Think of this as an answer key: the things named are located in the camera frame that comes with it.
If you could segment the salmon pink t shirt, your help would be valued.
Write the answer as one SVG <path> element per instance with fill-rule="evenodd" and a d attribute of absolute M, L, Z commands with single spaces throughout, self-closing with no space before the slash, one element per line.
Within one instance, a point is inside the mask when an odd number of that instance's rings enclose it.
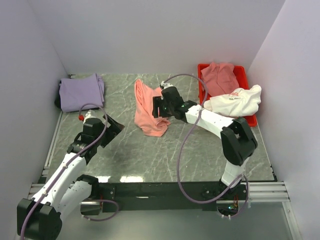
<path fill-rule="evenodd" d="M 167 118 L 154 118 L 153 97 L 161 96 L 161 89 L 152 89 L 140 79 L 134 83 L 136 110 L 134 123 L 149 137 L 162 137 L 171 124 Z"/>

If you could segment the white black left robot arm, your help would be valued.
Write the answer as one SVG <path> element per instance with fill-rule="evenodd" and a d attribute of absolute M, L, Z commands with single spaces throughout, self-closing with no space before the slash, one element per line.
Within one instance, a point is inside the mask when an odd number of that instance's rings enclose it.
<path fill-rule="evenodd" d="M 30 199 L 17 205 L 17 234 L 22 240 L 55 240 L 63 221 L 82 201 L 101 200 L 98 178 L 80 174 L 96 155 L 98 147 L 107 146 L 123 129 L 109 115 L 101 120 L 80 115 L 82 131 L 68 146 L 66 154 L 46 184 Z"/>

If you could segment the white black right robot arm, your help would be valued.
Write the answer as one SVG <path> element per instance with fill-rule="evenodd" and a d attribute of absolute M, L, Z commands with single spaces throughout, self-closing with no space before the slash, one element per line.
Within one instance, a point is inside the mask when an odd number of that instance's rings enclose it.
<path fill-rule="evenodd" d="M 174 117 L 201 127 L 219 137 L 226 165 L 219 187 L 222 198 L 230 200 L 237 194 L 236 185 L 244 176 L 245 166 L 258 147 L 258 142 L 245 118 L 230 118 L 209 111 L 194 101 L 184 101 L 174 86 L 162 89 L 152 98 L 154 118 Z"/>

